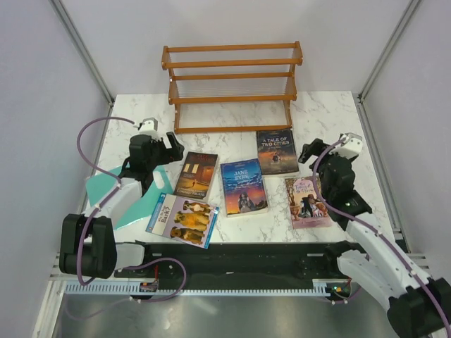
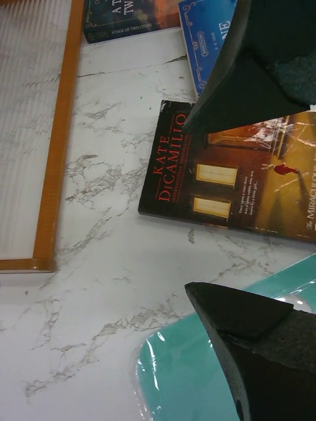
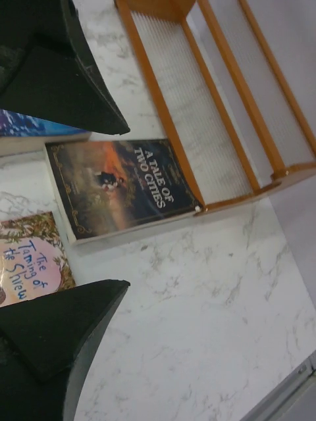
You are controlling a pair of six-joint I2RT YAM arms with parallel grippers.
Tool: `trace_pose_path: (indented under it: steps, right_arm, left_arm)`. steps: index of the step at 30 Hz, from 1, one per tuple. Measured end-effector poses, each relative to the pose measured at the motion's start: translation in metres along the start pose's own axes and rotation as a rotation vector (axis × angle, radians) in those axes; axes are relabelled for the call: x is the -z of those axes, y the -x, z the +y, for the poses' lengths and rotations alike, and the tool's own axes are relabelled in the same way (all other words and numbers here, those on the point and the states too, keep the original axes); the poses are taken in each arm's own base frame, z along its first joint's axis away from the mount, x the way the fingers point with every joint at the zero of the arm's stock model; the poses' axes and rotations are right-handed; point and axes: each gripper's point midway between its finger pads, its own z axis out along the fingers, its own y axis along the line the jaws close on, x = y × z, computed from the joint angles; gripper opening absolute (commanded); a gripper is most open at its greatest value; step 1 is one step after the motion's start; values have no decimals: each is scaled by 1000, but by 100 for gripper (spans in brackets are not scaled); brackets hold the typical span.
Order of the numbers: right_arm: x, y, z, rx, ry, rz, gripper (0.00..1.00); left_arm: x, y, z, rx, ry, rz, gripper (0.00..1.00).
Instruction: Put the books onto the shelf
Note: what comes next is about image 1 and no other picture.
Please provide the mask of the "Kate DiCamillo dark book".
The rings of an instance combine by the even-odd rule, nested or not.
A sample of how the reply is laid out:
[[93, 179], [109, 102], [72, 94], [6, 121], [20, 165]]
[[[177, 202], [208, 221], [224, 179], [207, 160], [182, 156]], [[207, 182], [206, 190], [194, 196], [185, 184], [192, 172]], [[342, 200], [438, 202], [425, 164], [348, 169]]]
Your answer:
[[217, 163], [217, 154], [189, 151], [183, 163], [174, 194], [188, 199], [207, 201]]

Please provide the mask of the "A Tale of Two Cities book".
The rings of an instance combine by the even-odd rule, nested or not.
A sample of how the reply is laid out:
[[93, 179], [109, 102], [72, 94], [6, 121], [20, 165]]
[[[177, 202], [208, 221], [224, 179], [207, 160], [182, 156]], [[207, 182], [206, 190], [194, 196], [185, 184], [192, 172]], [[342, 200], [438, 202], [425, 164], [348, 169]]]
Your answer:
[[285, 177], [299, 172], [290, 128], [257, 131], [257, 155], [263, 176]]

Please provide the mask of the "Jane Eyre blue book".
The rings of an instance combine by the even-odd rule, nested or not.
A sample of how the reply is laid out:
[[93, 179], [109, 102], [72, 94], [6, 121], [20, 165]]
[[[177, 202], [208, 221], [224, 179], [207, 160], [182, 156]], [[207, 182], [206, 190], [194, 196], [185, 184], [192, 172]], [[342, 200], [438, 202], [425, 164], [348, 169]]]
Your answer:
[[257, 158], [222, 163], [221, 178], [229, 218], [267, 212], [268, 200]]

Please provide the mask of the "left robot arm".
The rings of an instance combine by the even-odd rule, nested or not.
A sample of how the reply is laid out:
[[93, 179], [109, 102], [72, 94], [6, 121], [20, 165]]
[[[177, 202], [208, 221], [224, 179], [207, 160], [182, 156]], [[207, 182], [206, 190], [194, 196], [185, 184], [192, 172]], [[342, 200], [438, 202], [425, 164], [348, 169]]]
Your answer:
[[107, 172], [114, 186], [102, 199], [81, 214], [63, 219], [59, 268], [75, 275], [85, 286], [96, 278], [106, 279], [118, 269], [118, 250], [113, 228], [123, 214], [139, 201], [154, 181], [154, 170], [183, 159], [185, 147], [173, 132], [167, 132], [170, 147], [162, 138], [137, 134], [130, 138], [129, 156], [118, 175]]

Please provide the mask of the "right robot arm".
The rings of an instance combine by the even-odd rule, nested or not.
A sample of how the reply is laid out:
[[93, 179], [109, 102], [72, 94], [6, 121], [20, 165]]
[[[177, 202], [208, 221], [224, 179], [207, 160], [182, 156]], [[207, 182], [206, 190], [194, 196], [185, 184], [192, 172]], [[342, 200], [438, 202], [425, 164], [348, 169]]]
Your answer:
[[370, 205], [354, 188], [352, 163], [362, 148], [360, 136], [341, 134], [331, 145], [321, 139], [304, 144], [298, 159], [306, 163], [315, 157], [310, 168], [317, 199], [361, 247], [347, 241], [330, 245], [322, 261], [324, 272], [331, 277], [343, 274], [368, 292], [399, 337], [449, 332], [450, 284], [433, 279], [386, 237]]

